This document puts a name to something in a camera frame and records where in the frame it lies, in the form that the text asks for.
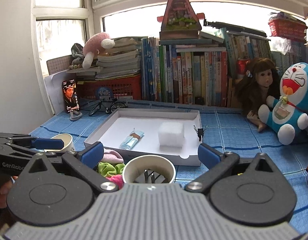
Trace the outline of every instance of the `brown hair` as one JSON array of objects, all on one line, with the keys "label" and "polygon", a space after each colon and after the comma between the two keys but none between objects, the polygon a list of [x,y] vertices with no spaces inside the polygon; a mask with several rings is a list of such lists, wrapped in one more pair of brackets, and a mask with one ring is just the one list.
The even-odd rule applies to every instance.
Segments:
[{"label": "brown hair", "polygon": [[243,114],[248,114],[249,111],[257,114],[259,107],[263,104],[261,89],[255,77],[257,73],[269,69],[272,71],[273,83],[268,89],[267,96],[273,96],[279,99],[280,78],[275,64],[269,58],[254,58],[246,65],[244,70],[244,73],[249,70],[252,77],[244,75],[243,79],[235,86],[235,96],[242,104]]}]

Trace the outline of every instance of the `white cube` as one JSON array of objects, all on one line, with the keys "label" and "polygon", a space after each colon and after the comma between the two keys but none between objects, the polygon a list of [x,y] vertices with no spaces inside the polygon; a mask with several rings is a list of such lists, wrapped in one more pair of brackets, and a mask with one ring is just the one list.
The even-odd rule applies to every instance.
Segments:
[{"label": "white cube", "polygon": [[158,129],[160,146],[182,147],[184,143],[184,125],[181,122],[163,122]]}]

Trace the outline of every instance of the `human hand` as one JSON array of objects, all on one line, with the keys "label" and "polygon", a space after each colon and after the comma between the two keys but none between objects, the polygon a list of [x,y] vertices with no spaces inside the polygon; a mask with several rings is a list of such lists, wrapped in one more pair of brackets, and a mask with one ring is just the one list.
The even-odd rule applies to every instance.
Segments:
[{"label": "human hand", "polygon": [[7,197],[7,193],[9,192],[12,186],[13,186],[13,182],[11,180],[7,181],[3,186],[1,186],[0,188],[0,208],[7,207],[6,197]]}]

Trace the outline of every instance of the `white tray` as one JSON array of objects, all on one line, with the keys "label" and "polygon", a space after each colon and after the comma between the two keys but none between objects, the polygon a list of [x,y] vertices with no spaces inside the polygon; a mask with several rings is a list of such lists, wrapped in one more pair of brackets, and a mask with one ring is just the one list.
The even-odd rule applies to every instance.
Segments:
[{"label": "white tray", "polygon": [[[185,142],[182,148],[162,147],[158,141],[158,129],[163,122],[182,122],[185,128]],[[135,109],[120,108],[112,113],[84,141],[89,146],[97,141],[105,148],[117,151],[124,159],[156,154],[169,159],[174,165],[199,166],[197,149],[201,142],[193,128],[201,128],[201,117],[198,110],[179,109]],[[145,133],[132,150],[119,149],[120,144],[133,131]]]}]

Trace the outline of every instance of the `gray ribbed surface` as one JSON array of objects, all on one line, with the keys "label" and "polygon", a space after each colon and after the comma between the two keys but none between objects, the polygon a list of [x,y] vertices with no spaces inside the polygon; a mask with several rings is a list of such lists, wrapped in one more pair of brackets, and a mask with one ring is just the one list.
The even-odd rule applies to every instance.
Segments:
[{"label": "gray ribbed surface", "polygon": [[16,223],[9,240],[291,240],[298,233],[287,223],[269,228],[239,226],[217,214],[203,194],[178,184],[126,184],[101,194],[82,217],[58,227]]}]

